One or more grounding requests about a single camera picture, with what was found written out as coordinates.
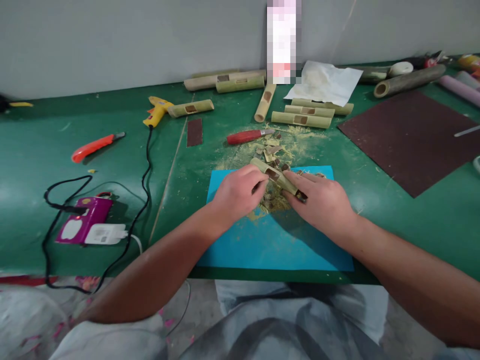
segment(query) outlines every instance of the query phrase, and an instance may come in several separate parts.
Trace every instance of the red utility knife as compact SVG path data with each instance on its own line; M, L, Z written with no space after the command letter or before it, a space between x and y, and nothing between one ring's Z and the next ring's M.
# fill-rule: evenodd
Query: red utility knife
M71 160L74 163L79 164L86 156L93 154L97 150L113 143L115 140L123 138L125 136L124 132L120 132L118 134L111 134L101 139L95 140L87 145L82 146L77 151L73 153L71 156Z
M274 132L275 132L274 129L242 131L242 132L237 132L236 134L227 136L226 141L230 145L243 144L243 143L248 143L249 141L261 138L262 136L273 134Z

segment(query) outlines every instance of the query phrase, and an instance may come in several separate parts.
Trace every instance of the forearm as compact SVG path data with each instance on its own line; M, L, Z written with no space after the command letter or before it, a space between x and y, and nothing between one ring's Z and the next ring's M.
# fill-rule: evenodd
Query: forearm
M345 250L407 312L448 345L480 348L480 283L360 216L356 227Z
M207 204L132 262L78 322L127 323L153 315L173 297L203 253L229 227L211 203Z

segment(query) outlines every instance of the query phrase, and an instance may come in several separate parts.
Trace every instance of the hand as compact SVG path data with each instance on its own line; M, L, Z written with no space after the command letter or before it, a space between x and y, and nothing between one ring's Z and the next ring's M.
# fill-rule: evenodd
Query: hand
M291 193L283 191L291 207L307 223L334 242L355 229L359 216L352 210L349 198L338 182L310 173L298 175L284 171L283 174L308 197L303 203Z
M268 179L268 175L252 164L229 173L211 202L215 212L232 226L257 207L264 196Z

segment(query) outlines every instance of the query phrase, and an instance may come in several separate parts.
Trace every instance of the person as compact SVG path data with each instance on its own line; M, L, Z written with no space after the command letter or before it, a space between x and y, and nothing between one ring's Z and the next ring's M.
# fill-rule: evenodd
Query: person
M436 355L438 359L480 358L476 280L356 214L338 182L309 173L284 174L307 196L302 202L284 192L291 207L363 263L412 317L450 347ZM251 164L227 175L213 201L151 246L99 293L51 358L165 359L165 342L152 315L172 298L209 246L259 204L268 178ZM336 304L342 301L335 295L330 302L319 301L299 296L301 291L284 283L230 284L225 288L222 281L216 282L226 317L198 338L182 359L385 357L378 345L381 334L375 329L383 328L385 316L380 321L375 317L377 307L369 306L365 289L346 285L363 292L369 308L362 318L355 311L338 309ZM345 303L349 294L341 296ZM380 303L382 313L385 302Z

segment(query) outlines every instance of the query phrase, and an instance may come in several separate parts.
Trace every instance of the purple device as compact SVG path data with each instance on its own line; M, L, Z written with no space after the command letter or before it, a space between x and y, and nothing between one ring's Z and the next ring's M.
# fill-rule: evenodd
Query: purple device
M113 201L102 197L82 197L76 208L86 208L83 215L70 215L61 227L55 242L61 244L83 244L92 225L103 224Z

